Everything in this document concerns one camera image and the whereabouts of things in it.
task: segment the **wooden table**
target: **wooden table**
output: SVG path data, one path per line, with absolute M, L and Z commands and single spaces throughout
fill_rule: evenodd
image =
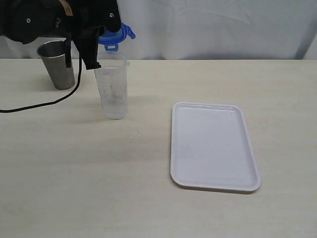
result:
M 0 72 L 2 109 L 68 92 L 54 89 L 37 59 L 2 59 Z M 82 81 L 55 106 L 0 115 L 0 237 L 317 237 L 317 61 L 132 60 L 122 120 L 103 115 L 93 71 Z M 179 101 L 244 111 L 256 193 L 172 182 Z

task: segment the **white plastic tray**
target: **white plastic tray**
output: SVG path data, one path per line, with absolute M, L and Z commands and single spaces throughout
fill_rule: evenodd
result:
M 242 111 L 232 105 L 175 104 L 170 173 L 185 187 L 257 190 L 260 175 Z

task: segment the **white backdrop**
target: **white backdrop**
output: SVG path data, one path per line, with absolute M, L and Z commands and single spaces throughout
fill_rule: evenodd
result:
M 311 45 L 317 0 L 118 3 L 122 21 L 137 35 L 119 45 L 130 59 L 317 59 L 317 40 Z M 0 57 L 35 58 L 37 46 L 48 40 L 23 46 L 2 37 Z

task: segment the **blue lid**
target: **blue lid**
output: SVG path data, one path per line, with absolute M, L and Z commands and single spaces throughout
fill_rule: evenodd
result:
M 105 46 L 106 51 L 118 51 L 118 44 L 127 38 L 135 39 L 136 35 L 133 33 L 130 26 L 121 24 L 121 29 L 118 32 L 106 31 L 99 37 L 99 44 Z

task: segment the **metal cup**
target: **metal cup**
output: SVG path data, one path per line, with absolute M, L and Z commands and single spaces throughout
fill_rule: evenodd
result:
M 71 68 L 66 68 L 65 64 L 64 41 L 46 42 L 38 47 L 37 53 L 41 57 L 56 89 L 65 90 L 74 86 L 73 64 L 71 64 Z

